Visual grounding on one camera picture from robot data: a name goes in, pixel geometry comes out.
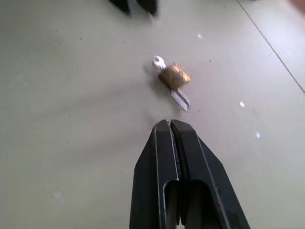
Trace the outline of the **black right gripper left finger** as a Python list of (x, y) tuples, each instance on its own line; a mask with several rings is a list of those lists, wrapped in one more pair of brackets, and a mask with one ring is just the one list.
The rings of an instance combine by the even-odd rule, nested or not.
[(135, 165), (129, 227), (174, 229), (178, 216), (179, 173), (169, 123), (157, 123)]

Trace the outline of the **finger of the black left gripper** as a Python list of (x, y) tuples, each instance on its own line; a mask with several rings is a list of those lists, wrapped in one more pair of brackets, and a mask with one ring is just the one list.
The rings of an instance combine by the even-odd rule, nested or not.
[(150, 15), (158, 15), (159, 1), (158, 0), (137, 0), (138, 4)]
[(119, 9), (125, 15), (130, 15), (131, 10), (129, 7), (128, 0), (109, 0), (117, 9)]

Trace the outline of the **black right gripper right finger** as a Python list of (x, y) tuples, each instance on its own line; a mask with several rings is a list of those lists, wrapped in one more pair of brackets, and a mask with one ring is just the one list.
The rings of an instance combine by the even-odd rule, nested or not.
[(186, 229), (250, 227), (220, 160), (193, 127), (173, 120), (181, 168), (180, 219)]

